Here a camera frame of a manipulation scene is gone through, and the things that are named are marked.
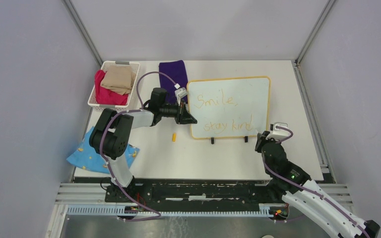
white plastic basket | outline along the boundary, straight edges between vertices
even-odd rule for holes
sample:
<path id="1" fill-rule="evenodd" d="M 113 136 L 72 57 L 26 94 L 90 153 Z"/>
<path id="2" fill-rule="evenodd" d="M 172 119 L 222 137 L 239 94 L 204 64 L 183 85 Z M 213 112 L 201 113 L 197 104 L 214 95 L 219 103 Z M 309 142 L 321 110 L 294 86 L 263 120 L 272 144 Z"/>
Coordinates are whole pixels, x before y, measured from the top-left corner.
<path id="1" fill-rule="evenodd" d="M 101 66 L 101 70 L 106 72 L 107 69 L 112 65 L 116 65 L 119 67 L 130 66 L 132 68 L 132 72 L 136 74 L 135 82 L 133 83 L 132 91 L 130 92 L 130 95 L 127 98 L 126 105 L 98 104 L 96 101 L 96 87 L 95 86 L 93 86 L 93 90 L 91 91 L 90 97 L 88 98 L 88 105 L 90 105 L 91 107 L 93 107 L 95 110 L 98 110 L 98 111 L 102 111 L 105 108 L 116 109 L 116 111 L 132 109 L 131 107 L 134 106 L 135 100 L 137 98 L 136 83 L 138 82 L 138 72 L 139 72 L 140 64 L 138 62 L 129 62 L 129 61 L 104 61 L 103 65 Z"/>

gray wall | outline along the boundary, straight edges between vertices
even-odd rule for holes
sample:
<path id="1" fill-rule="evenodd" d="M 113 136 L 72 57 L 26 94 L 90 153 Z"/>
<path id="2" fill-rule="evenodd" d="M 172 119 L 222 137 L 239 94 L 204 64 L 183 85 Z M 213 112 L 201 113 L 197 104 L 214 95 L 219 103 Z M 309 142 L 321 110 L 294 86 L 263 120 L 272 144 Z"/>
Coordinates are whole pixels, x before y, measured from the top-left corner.
<path id="1" fill-rule="evenodd" d="M 293 60 L 327 0 L 72 0 L 104 60 Z"/>
<path id="2" fill-rule="evenodd" d="M 338 1 L 302 74 L 337 179 L 381 225 L 381 1 Z"/>
<path id="3" fill-rule="evenodd" d="M 0 0 L 0 237 L 43 237 L 97 69 L 60 0 Z"/>

blue cloth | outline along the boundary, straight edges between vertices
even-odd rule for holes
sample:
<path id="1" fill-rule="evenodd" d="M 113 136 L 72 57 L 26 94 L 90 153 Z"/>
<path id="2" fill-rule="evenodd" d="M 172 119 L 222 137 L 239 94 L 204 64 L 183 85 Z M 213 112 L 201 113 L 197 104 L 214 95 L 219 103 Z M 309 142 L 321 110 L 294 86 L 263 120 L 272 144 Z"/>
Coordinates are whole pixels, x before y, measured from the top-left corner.
<path id="1" fill-rule="evenodd" d="M 92 127 L 85 134 L 84 139 L 82 140 L 81 144 L 78 145 L 77 150 L 75 150 L 75 152 L 72 155 L 70 155 L 66 160 L 68 160 L 68 162 L 72 165 L 84 170 L 109 174 L 109 169 L 107 168 L 104 159 L 101 157 L 101 155 L 97 154 L 94 148 L 91 147 L 88 143 L 93 129 L 94 127 Z M 132 165 L 138 153 L 138 148 L 133 147 L 129 144 L 127 145 L 125 157 L 127 166 L 129 168 Z"/>
<path id="2" fill-rule="evenodd" d="M 188 75 L 186 74 L 185 63 L 183 60 L 174 62 L 163 62 L 158 65 L 158 70 L 162 73 L 167 74 L 182 88 L 186 88 L 188 84 Z M 160 77 L 160 87 L 167 90 L 166 102 L 174 104 L 177 99 L 175 95 L 175 85 L 166 76 L 159 74 Z M 188 97 L 185 96 L 183 100 L 188 103 Z"/>

